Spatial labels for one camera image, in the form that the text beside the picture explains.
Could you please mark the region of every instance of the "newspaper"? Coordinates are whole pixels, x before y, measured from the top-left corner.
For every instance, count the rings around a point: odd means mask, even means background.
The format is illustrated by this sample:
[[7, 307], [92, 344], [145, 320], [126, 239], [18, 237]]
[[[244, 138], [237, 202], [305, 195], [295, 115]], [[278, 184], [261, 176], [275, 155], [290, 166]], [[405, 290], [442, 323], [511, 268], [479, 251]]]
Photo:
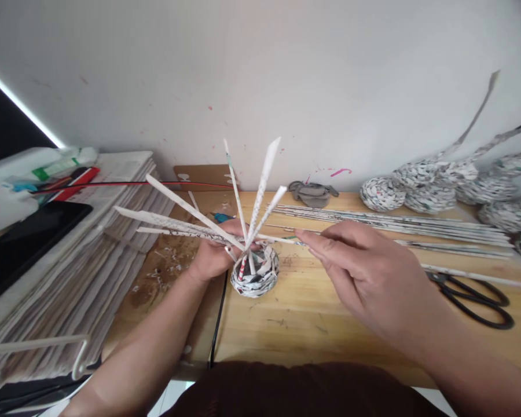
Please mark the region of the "newspaper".
[[[154, 176], [151, 155], [102, 154], [97, 160], [101, 172], [94, 182]], [[98, 360], [114, 314], [156, 240], [135, 233], [141, 222], [124, 218], [111, 207], [168, 215], [173, 203], [148, 185], [88, 187], [70, 201], [90, 204], [93, 211], [0, 297], [0, 343], [90, 334], [83, 358], [84, 365], [90, 365]], [[79, 348], [72, 344], [2, 354], [0, 387], [66, 375]]]

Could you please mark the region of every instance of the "black scissors handle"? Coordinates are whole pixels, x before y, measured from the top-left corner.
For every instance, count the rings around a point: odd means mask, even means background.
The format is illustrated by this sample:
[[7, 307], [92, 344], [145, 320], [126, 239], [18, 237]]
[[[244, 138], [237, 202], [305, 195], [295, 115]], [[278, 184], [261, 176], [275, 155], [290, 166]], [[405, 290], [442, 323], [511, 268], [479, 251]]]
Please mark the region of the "black scissors handle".
[[[495, 328], [498, 330], [509, 330], [515, 325], [513, 317], [502, 308], [509, 305], [509, 299], [505, 296], [503, 292], [501, 292], [495, 286], [484, 281], [476, 280], [480, 285], [484, 286], [485, 288], [490, 290], [494, 295], [496, 295], [498, 297], [498, 300], [491, 299], [485, 296], [484, 294], [481, 294], [479, 291], [475, 290], [474, 288], [471, 288], [468, 285], [465, 285], [464, 283], [455, 279], [451, 275], [433, 274], [429, 272], [427, 272], [427, 275], [432, 281], [438, 284], [441, 293], [444, 294], [448, 298], [448, 300], [454, 303], [462, 312], [467, 314], [467, 316], [478, 321], [479, 323], [482, 323], [488, 327]], [[468, 294], [454, 290], [453, 288], [447, 286], [447, 281], [453, 283], [462, 290], [465, 290]], [[484, 317], [480, 317], [478, 314], [476, 314], [467, 306], [465, 306], [461, 301], [459, 301], [458, 298], [463, 298], [476, 302], [496, 311], [502, 317], [502, 323], [496, 323], [495, 321], [486, 320]]]

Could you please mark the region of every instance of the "red cable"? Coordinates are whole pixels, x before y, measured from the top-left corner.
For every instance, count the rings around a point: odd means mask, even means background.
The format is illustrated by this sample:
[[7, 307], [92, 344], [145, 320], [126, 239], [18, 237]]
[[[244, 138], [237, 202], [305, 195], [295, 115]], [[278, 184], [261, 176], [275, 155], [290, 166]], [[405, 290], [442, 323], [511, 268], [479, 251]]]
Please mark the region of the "red cable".
[[[188, 184], [188, 185], [208, 185], [208, 186], [217, 187], [217, 188], [233, 188], [231, 185], [208, 184], [206, 182], [161, 181], [161, 183], [167, 184], [167, 185]], [[33, 195], [49, 194], [49, 193], [53, 193], [53, 192], [62, 191], [65, 189], [84, 188], [84, 187], [88, 187], [88, 186], [117, 186], [117, 185], [150, 185], [150, 184], [146, 181], [141, 181], [141, 182], [139, 182], [139, 181], [134, 181], [134, 182], [90, 182], [88, 184], [69, 185], [69, 186], [60, 187], [60, 188], [51, 188], [51, 189], [42, 190], [42, 191], [33, 191], [32, 194]]]

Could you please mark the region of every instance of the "wooden table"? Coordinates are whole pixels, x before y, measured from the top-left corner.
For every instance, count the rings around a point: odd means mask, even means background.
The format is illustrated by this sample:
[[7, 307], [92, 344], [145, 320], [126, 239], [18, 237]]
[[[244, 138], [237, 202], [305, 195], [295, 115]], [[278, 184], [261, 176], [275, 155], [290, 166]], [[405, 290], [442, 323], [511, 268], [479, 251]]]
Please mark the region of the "wooden table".
[[[273, 193], [267, 193], [267, 203]], [[235, 202], [231, 192], [196, 192], [195, 198], [203, 213], [225, 211], [235, 213]], [[241, 194], [245, 218], [250, 218], [255, 194]], [[287, 194], [282, 204], [298, 204]], [[342, 193], [331, 200], [329, 209], [369, 211], [356, 193]], [[406, 208], [390, 214], [409, 214]], [[176, 207], [174, 218], [190, 220], [190, 215]], [[463, 218], [456, 210], [441, 213], [441, 217]], [[269, 222], [285, 226], [323, 230], [330, 224], [323, 221], [273, 214]], [[289, 236], [289, 232], [274, 227], [264, 227], [262, 233], [272, 236]], [[445, 239], [415, 236], [401, 233], [386, 233], [395, 239], [410, 239], [420, 242], [451, 242]], [[110, 331], [104, 354], [113, 347], [160, 301], [170, 283], [177, 278], [179, 268], [190, 262], [198, 245], [198, 239], [161, 236], [147, 256], [144, 267], [135, 285], [147, 291], [130, 291], [120, 307]], [[226, 291], [222, 320], [215, 349], [215, 361], [247, 360], [282, 365], [299, 365], [325, 361], [355, 361], [382, 367], [400, 381], [412, 386], [434, 387], [432, 380], [412, 361], [398, 353], [367, 330], [342, 306], [332, 283], [320, 263], [301, 246], [276, 243], [280, 256], [278, 283], [261, 298], [240, 296], [230, 284]], [[521, 281], [521, 259], [497, 260], [466, 257], [423, 250], [413, 250], [425, 264], [444, 266]], [[155, 268], [159, 268], [161, 284], [156, 283]], [[211, 284], [193, 323], [188, 344], [192, 351], [183, 356], [183, 366], [195, 371], [205, 367], [214, 324], [218, 314], [222, 280]], [[500, 287], [511, 300], [507, 311], [516, 325], [509, 331], [485, 327], [452, 309], [470, 329], [483, 336], [492, 347], [521, 367], [521, 290]], [[495, 313], [471, 305], [477, 313], [497, 319]]]

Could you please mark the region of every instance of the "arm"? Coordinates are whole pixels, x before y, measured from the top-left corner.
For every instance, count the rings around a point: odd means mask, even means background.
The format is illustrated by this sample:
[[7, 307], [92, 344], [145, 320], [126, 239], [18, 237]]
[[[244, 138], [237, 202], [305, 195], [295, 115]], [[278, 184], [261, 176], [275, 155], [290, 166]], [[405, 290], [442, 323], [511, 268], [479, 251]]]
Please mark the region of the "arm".
[[521, 417], [521, 369], [470, 333], [413, 253], [355, 222], [296, 235], [348, 310], [423, 367], [458, 415]]
[[[239, 220], [222, 226], [243, 235]], [[239, 250], [233, 249], [239, 256]], [[223, 245], [201, 241], [189, 269], [153, 312], [118, 344], [62, 415], [146, 415], [175, 371], [208, 282], [232, 264]]]

